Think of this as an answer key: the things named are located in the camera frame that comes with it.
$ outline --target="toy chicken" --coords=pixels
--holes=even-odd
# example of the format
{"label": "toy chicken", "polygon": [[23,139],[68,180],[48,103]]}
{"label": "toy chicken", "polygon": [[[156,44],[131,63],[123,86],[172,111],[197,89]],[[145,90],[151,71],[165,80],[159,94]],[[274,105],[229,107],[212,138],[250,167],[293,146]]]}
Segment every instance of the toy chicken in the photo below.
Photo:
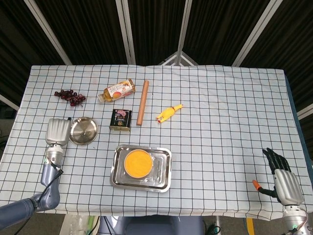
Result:
{"label": "toy chicken", "polygon": [[182,104],[177,105],[175,107],[171,107],[171,108],[167,108],[166,110],[164,110],[159,116],[157,116],[157,121],[159,123],[162,123],[164,121],[166,121],[167,119],[169,119],[171,116],[174,115],[174,113],[178,110],[182,108]]}

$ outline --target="stainless steel lid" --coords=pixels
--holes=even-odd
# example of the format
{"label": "stainless steel lid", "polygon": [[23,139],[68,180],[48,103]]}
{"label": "stainless steel lid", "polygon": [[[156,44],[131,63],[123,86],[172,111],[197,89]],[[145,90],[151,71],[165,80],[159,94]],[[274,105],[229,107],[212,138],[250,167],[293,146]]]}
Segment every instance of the stainless steel lid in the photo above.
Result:
{"label": "stainless steel lid", "polygon": [[71,126],[70,140],[75,144],[89,144],[97,136],[98,126],[89,117],[76,119]]}

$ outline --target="grid tablecloth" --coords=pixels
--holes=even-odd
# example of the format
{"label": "grid tablecloth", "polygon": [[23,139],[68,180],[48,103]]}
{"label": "grid tablecloth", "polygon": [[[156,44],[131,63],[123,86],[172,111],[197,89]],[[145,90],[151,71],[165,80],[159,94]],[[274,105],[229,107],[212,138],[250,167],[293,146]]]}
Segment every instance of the grid tablecloth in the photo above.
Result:
{"label": "grid tablecloth", "polygon": [[[126,78],[137,92],[99,103],[97,94]],[[144,80],[149,80],[143,125],[136,126]],[[60,89],[85,95],[71,107],[53,96]],[[183,104],[159,124],[165,108]],[[110,131],[112,110],[133,111],[131,132]],[[90,117],[99,133],[89,145],[66,147],[61,202],[56,213],[114,215],[228,215],[282,217],[276,199],[259,194],[256,179],[272,189],[262,148],[288,159],[298,176],[305,207],[313,209],[312,185],[295,127],[282,70],[223,66],[33,66],[0,165],[0,205],[42,192],[45,132],[50,118]],[[120,144],[172,151],[172,182],[166,193],[114,188],[110,172]]]}

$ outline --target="metal tray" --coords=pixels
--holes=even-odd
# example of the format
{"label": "metal tray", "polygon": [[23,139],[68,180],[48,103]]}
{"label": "metal tray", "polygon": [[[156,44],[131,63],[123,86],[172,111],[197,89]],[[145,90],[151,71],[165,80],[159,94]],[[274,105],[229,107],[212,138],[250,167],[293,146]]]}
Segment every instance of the metal tray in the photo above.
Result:
{"label": "metal tray", "polygon": [[[153,166],[150,173],[140,179],[127,174],[124,160],[133,150],[142,149],[151,154]],[[110,183],[114,187],[152,192],[166,192],[171,184],[172,153],[166,148],[151,148],[136,145],[120,145],[115,150]]]}

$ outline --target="wooden rolling pin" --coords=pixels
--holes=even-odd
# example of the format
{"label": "wooden rolling pin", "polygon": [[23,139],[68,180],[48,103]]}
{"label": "wooden rolling pin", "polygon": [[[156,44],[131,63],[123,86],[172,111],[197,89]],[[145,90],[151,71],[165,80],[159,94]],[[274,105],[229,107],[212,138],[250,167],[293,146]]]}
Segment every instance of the wooden rolling pin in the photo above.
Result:
{"label": "wooden rolling pin", "polygon": [[137,118],[137,126],[142,125],[143,115],[145,113],[148,87],[149,87],[149,81],[145,81],[143,83],[143,89],[141,93],[141,100],[140,100],[140,106],[139,106],[139,112],[138,112],[138,118]]}

